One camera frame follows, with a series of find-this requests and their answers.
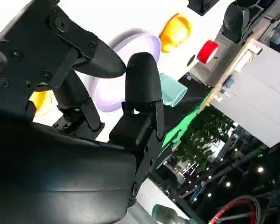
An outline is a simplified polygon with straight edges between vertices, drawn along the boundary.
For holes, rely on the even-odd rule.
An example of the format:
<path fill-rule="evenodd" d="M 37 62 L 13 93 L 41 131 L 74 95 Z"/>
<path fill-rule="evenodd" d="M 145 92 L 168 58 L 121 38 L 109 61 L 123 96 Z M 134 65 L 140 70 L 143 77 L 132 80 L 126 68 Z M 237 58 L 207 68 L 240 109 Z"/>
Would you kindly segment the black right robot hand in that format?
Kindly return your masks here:
<path fill-rule="evenodd" d="M 81 72 L 126 77 L 107 143 Z M 29 2 L 0 32 L 0 224 L 113 224 L 135 203 L 165 138 L 154 57 L 128 63 L 56 0 Z"/>

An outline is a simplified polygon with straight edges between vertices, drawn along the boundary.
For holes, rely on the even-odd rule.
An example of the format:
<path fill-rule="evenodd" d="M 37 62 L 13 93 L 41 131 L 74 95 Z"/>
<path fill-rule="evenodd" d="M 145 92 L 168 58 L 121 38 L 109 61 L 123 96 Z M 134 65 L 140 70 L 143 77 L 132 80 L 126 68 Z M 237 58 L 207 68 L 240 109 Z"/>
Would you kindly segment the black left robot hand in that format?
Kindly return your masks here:
<path fill-rule="evenodd" d="M 219 0 L 188 0 L 187 8 L 196 12 L 200 16 L 204 16 L 218 2 Z"/>

